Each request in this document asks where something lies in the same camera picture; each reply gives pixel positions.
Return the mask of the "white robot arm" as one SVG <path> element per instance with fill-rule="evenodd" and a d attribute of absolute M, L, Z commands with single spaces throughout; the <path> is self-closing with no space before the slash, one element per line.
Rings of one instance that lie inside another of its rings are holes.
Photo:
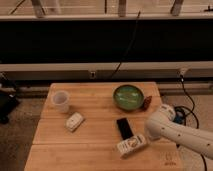
<path fill-rule="evenodd" d="M 172 106 L 160 105 L 145 121 L 145 130 L 151 140 L 167 138 L 213 160 L 213 133 L 174 122 Z"/>

